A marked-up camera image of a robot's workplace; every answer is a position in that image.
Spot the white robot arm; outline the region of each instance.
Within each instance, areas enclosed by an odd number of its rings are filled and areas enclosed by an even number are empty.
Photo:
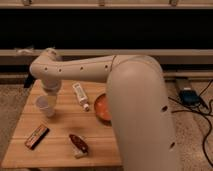
[[[62,62],[48,48],[31,64],[48,94],[62,79],[107,82],[107,100],[125,171],[180,171],[160,65],[148,56],[115,55]]]

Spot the paper cup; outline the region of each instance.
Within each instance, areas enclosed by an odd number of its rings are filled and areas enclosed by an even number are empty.
[[[54,107],[49,105],[45,96],[37,97],[35,105],[47,117],[52,117],[55,114]]]

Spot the black cable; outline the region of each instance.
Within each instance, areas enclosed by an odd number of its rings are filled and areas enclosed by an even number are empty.
[[[211,121],[210,121],[206,116],[204,116],[204,115],[201,115],[201,116],[202,116],[202,117],[208,122],[208,124],[209,124],[209,130],[208,130],[208,132],[206,133],[206,135],[205,135],[204,138],[203,138],[202,149],[203,149],[203,153],[204,153],[206,159],[208,160],[209,164],[210,164],[211,167],[213,168],[213,163],[212,163],[212,161],[210,160],[210,158],[209,158],[209,156],[208,156],[208,154],[207,154],[207,152],[206,152],[206,146],[205,146],[206,141],[207,141],[209,135],[210,135],[211,132],[212,132],[212,123],[211,123]]]
[[[200,92],[199,94],[199,97],[201,98],[202,94],[210,87],[210,85],[213,83],[213,79],[208,83],[208,85]],[[208,132],[206,133],[206,135],[204,136],[203,138],[203,141],[202,141],[202,150],[203,150],[203,153],[204,153],[204,156],[205,158],[207,159],[208,163],[211,165],[211,167],[213,168],[213,162],[210,160],[208,154],[207,154],[207,151],[206,151],[206,141],[209,137],[209,135],[211,134],[212,132],[212,123],[211,121],[207,118],[207,116],[210,116],[210,117],[213,117],[213,115],[211,115],[212,113],[212,103],[213,103],[213,99],[211,99],[208,103],[209,105],[209,111],[207,113],[203,112],[200,110],[200,106],[201,106],[201,103],[199,103],[198,105],[196,106],[186,106],[186,105],[183,105],[181,102],[179,102],[178,100],[176,99],[173,99],[171,97],[168,97],[170,100],[178,103],[179,105],[187,108],[188,110],[175,110],[175,111],[172,111],[172,113],[178,113],[178,112],[192,112],[192,113],[195,113],[195,114],[198,114],[200,116],[202,116],[207,122],[208,122],[208,125],[209,125],[209,129],[208,129]]]
[[[209,125],[209,129],[208,129],[208,132],[206,133],[206,135],[203,137],[203,141],[202,141],[202,150],[203,150],[203,153],[204,153],[204,156],[205,158],[207,159],[208,163],[211,165],[211,167],[213,168],[213,163],[212,161],[210,160],[208,154],[207,154],[207,151],[206,151],[206,141],[209,137],[209,135],[211,134],[212,132],[212,123],[211,121],[207,118],[206,115],[203,115],[203,114],[200,114],[200,112],[198,111],[191,111],[191,110],[175,110],[175,111],[172,111],[172,113],[178,113],[178,112],[192,112],[192,113],[195,113],[195,114],[198,114],[200,116],[202,116],[207,122],[208,122],[208,125]]]
[[[213,82],[213,79],[209,82],[209,84],[206,86],[206,88],[204,88],[204,89],[200,92],[199,96],[201,96],[201,95],[209,88],[209,86],[212,84],[212,82]]]

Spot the brown object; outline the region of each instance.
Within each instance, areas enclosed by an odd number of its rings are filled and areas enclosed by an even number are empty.
[[[34,105],[36,97],[44,95],[41,81],[36,80],[8,150],[2,161],[3,168],[46,168],[46,167],[91,167],[121,166],[119,151],[112,127],[100,124],[95,116],[94,102],[105,92],[105,84],[81,82],[91,101],[91,110],[85,112],[75,100],[70,88],[76,81],[64,80],[57,97],[56,115],[46,118]],[[51,134],[42,140],[39,148],[31,151],[24,143],[38,125],[44,123],[51,128]],[[68,135],[73,132],[83,135],[89,145],[89,155],[76,160]]]
[[[45,135],[49,132],[49,128],[41,124],[25,141],[25,146],[29,149],[33,150],[39,142],[45,137]]]
[[[88,145],[78,136],[70,134],[69,135],[72,143],[83,153],[88,153]]]
[[[108,110],[107,106],[107,99],[106,99],[106,94],[100,95],[96,101],[95,101],[95,113],[98,118],[100,118],[103,121],[111,121],[111,115]]]
[[[83,138],[70,134],[69,135],[73,147],[74,157],[76,159],[85,157],[88,155],[88,145],[83,141]]]

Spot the snack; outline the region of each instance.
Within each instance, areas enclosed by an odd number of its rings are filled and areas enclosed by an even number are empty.
[[[81,158],[88,155],[88,145],[83,141],[83,138],[70,134],[69,135],[75,158]]]
[[[41,124],[25,141],[25,146],[33,150],[49,131],[49,128]]]

